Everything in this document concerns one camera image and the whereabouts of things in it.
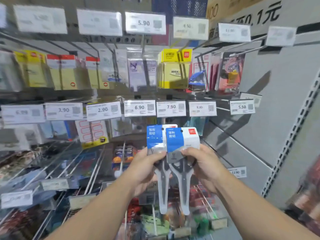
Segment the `metal display hooks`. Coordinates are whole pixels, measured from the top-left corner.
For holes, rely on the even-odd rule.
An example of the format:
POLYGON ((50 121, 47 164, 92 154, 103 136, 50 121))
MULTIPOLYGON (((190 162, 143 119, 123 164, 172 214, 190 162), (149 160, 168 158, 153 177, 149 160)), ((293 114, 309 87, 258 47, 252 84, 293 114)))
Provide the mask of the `metal display hooks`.
POLYGON ((82 149, 75 142, 52 143, 0 159, 0 195, 33 190, 33 204, 0 208, 0 240, 44 240, 81 209, 70 210, 69 197, 99 194, 114 180, 111 142, 82 149), (40 182, 67 178, 70 189, 44 191, 40 182))

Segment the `person's right hand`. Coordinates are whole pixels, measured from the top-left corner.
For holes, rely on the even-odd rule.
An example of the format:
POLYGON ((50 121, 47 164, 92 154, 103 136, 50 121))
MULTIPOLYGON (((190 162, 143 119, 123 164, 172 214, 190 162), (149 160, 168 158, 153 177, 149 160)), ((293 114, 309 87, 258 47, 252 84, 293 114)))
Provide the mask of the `person's right hand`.
POLYGON ((211 193, 217 193, 216 180, 220 177, 221 173, 226 172, 226 168, 219 160, 215 151, 206 145, 200 144, 200 158, 193 158, 190 156, 188 160, 194 159, 194 174, 201 182, 201 184, 211 193))

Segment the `blue stapler blister pack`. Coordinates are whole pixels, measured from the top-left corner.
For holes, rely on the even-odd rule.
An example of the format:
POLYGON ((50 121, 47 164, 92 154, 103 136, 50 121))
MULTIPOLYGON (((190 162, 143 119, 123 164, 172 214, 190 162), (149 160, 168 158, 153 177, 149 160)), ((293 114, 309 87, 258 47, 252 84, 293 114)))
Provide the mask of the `blue stapler blister pack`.
POLYGON ((189 87, 191 90, 210 90, 211 80, 211 53, 200 55, 192 53, 192 59, 189 72, 189 87))

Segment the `red blister pack yellow item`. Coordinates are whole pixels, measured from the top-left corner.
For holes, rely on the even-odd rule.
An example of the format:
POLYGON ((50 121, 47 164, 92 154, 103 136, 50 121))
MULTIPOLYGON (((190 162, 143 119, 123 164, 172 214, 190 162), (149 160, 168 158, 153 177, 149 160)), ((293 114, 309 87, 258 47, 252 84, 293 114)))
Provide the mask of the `red blister pack yellow item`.
POLYGON ((240 52, 222 53, 217 79, 217 92, 220 96, 238 94, 245 56, 245 54, 240 54, 240 52))

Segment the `person's left forearm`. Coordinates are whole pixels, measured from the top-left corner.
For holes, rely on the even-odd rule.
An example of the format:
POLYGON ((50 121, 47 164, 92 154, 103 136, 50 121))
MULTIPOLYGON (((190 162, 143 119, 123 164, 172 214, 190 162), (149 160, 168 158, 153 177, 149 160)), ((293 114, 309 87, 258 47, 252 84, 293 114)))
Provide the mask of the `person's left forearm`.
POLYGON ((122 174, 45 240, 114 240, 137 184, 122 174))

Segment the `clear stationery pack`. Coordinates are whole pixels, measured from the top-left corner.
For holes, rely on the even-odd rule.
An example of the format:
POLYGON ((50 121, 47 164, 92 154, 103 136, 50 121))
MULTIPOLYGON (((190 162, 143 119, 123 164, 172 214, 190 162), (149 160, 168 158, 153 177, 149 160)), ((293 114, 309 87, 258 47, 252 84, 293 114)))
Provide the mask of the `clear stationery pack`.
POLYGON ((98 49, 100 58, 98 70, 101 84, 121 83, 129 87, 129 72, 126 49, 98 49))

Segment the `scissors packet blue white card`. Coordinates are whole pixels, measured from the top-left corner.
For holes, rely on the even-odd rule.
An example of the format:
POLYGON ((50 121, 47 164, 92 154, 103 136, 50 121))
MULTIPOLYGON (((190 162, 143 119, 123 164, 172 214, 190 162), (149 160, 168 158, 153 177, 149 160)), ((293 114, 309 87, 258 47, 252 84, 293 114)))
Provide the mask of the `scissors packet blue white card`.
MULTIPOLYGON (((176 124, 150 125, 146 130, 147 155, 167 152, 166 129, 177 128, 176 124)), ((167 213, 168 190, 171 169, 166 156, 154 163, 154 173, 157 176, 159 209, 161 214, 167 213)))
POLYGON ((181 210, 190 214, 190 181, 197 160, 182 154, 187 148, 200 148, 200 138, 195 127, 166 128, 167 163, 178 179, 181 210))

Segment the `blue printed sign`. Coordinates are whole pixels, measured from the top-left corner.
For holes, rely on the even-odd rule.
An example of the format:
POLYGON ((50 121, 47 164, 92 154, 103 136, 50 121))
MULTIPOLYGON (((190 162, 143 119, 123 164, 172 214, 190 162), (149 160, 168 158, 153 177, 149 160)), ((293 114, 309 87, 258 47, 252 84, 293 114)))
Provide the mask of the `blue printed sign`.
POLYGON ((152 0, 152 12, 164 13, 166 24, 173 24, 174 16, 205 18, 208 0, 152 0))

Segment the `orange blue hanging pack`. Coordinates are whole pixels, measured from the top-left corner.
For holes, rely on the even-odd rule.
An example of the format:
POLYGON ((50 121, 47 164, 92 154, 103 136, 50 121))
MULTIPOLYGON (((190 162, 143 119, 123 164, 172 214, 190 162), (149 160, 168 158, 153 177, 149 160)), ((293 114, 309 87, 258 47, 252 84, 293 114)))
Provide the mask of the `orange blue hanging pack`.
POLYGON ((123 170, 128 168, 137 152, 137 148, 130 143, 126 145, 125 148, 123 145, 117 146, 114 151, 114 158, 112 160, 113 171, 120 170, 121 165, 123 170))

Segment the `purple cartoon stationery pack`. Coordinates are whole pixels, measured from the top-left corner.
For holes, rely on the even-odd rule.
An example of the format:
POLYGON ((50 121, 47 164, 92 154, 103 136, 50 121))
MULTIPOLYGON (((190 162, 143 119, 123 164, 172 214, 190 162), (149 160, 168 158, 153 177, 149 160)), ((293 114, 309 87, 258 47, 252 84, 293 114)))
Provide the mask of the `purple cartoon stationery pack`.
POLYGON ((132 92, 156 91, 158 52, 150 48, 127 48, 129 86, 132 92))

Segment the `yellow sticky note pack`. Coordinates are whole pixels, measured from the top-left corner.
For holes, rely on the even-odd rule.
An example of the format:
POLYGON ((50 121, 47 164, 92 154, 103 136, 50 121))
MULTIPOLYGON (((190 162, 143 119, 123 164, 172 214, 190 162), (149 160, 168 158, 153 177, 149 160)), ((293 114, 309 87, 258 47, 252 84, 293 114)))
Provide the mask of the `yellow sticky note pack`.
POLYGON ((26 86, 33 88, 48 87, 44 71, 45 60, 41 53, 34 50, 22 50, 14 51, 14 56, 26 86))
POLYGON ((75 55, 46 55, 54 89, 76 90, 77 57, 75 55))
POLYGON ((100 58, 86 56, 85 63, 91 87, 94 89, 111 89, 110 83, 103 80, 102 71, 99 68, 100 58))

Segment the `green packaged goods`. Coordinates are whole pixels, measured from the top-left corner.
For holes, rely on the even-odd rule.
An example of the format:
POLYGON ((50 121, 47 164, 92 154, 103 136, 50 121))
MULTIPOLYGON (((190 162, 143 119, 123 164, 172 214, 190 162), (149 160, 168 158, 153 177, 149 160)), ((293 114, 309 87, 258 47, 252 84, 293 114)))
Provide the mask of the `green packaged goods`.
POLYGON ((168 235, 170 231, 170 223, 162 215, 141 214, 142 229, 147 237, 154 237, 160 235, 168 235))

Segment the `red slim blister pack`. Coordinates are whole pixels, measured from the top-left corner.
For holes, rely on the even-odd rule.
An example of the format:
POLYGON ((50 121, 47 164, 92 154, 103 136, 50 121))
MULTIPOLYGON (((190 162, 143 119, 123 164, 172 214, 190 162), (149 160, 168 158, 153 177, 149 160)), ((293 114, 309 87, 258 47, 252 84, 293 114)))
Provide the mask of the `red slim blister pack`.
POLYGON ((215 90, 216 81, 219 72, 219 66, 222 61, 222 53, 211 55, 211 71, 210 71, 210 91, 215 90))

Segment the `row of white price tags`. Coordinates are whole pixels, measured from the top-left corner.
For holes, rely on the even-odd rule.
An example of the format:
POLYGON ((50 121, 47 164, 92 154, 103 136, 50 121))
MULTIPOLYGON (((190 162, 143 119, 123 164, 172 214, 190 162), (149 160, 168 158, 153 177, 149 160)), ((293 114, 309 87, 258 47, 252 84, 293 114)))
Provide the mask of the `row of white price tags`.
MULTIPOLYGON (((286 0, 279 19, 268 29, 297 28, 297 4, 286 0)), ((236 42, 222 38, 222 32, 221 42, 236 42)), ((0 38, 6 40, 75 47, 75 43, 138 44, 146 37, 146 43, 165 45, 170 36, 209 43, 209 19, 174 16, 173 24, 166 24, 164 13, 152 12, 152 0, 0 0, 0 38)))
POLYGON ((218 110, 233 115, 254 114, 262 96, 240 93, 240 98, 228 100, 155 100, 125 99, 101 103, 54 102, 44 104, 0 105, 0 118, 5 125, 40 124, 46 121, 95 122, 124 117, 216 117, 218 110))

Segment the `yellow sticky notes black print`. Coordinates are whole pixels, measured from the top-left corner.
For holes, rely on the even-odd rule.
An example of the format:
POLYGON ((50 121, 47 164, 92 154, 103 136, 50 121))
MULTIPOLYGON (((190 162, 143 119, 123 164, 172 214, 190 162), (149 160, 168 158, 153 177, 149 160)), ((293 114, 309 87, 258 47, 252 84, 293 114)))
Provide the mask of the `yellow sticky notes black print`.
POLYGON ((161 89, 184 90, 189 86, 191 48, 165 48, 158 55, 157 86, 161 89))

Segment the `red bordered label sticker pack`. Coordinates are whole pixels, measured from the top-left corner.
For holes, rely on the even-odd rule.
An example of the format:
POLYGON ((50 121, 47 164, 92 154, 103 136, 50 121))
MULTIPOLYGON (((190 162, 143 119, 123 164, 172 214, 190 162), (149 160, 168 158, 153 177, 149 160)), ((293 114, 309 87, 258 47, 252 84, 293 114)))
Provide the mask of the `red bordered label sticker pack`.
POLYGON ((90 149, 110 142, 104 120, 93 122, 76 120, 75 126, 82 149, 90 149))

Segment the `person's left hand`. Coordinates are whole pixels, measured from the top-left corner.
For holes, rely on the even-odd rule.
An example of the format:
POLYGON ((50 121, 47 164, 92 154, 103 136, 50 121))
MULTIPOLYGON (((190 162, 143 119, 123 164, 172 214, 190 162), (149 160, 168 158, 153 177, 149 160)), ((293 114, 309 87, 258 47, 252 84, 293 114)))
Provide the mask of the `person's left hand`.
POLYGON ((133 189, 133 197, 141 195, 149 185, 158 182, 160 176, 156 174, 154 164, 159 161, 148 161, 148 149, 145 147, 140 150, 133 158, 130 166, 125 171, 129 176, 129 183, 133 189))

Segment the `grey slotted shelf upright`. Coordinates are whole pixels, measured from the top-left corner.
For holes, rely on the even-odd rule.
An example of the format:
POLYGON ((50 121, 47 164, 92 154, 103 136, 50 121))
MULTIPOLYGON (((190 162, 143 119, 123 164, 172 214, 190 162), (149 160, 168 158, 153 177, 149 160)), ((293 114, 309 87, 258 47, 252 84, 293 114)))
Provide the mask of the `grey slotted shelf upright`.
POLYGON ((316 77, 308 91, 308 94, 304 100, 303 105, 301 106, 299 113, 289 130, 289 133, 283 143, 283 146, 281 148, 281 151, 278 154, 278 157, 276 159, 275 165, 272 167, 269 177, 266 180, 266 183, 261 191, 261 196, 263 198, 267 198, 267 196, 270 193, 270 190, 272 186, 275 183, 275 180, 278 176, 278 174, 281 171, 281 168, 288 157, 290 151, 293 148, 293 145, 299 135, 299 133, 302 130, 302 127, 306 121, 307 116, 310 113, 310 110, 312 109, 314 102, 316 98, 318 97, 318 94, 320 92, 320 68, 316 74, 316 77))

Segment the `single white price tag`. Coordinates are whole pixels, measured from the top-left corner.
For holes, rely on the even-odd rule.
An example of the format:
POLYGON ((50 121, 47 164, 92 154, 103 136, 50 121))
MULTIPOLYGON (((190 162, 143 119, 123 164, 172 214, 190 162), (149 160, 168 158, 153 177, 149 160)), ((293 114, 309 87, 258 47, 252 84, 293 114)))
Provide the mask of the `single white price tag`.
POLYGON ((231 174, 233 174, 238 179, 247 177, 247 167, 246 166, 228 168, 228 170, 231 174))
POLYGON ((64 191, 70 189, 67 178, 46 179, 40 182, 44 191, 64 191))
POLYGON ((82 209, 89 204, 96 195, 96 193, 91 193, 86 195, 69 196, 70 210, 82 209))
POLYGON ((0 195, 0 208, 9 209, 33 204, 33 190, 25 190, 0 195))

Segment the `red packaged goods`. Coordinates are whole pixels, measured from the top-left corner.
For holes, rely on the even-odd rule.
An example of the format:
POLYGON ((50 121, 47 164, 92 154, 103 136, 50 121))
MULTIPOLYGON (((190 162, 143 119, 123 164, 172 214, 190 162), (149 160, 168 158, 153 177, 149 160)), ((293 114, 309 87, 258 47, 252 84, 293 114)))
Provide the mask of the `red packaged goods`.
POLYGON ((284 213, 320 237, 320 155, 302 176, 284 213))

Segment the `blue hanging packs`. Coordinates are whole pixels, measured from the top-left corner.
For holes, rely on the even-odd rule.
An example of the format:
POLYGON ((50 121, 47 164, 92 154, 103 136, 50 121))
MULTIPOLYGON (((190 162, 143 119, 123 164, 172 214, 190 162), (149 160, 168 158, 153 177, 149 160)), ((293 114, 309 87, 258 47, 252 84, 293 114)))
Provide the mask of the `blue hanging packs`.
POLYGON ((46 121, 39 124, 46 139, 56 141, 73 141, 78 133, 74 121, 46 121))

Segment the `person's right forearm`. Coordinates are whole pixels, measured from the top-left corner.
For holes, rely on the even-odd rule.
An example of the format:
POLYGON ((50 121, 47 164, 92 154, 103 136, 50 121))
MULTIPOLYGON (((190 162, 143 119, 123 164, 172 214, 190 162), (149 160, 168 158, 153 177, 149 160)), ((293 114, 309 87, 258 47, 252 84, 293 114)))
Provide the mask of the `person's right forearm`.
POLYGON ((243 240, 320 240, 230 173, 213 183, 243 240))

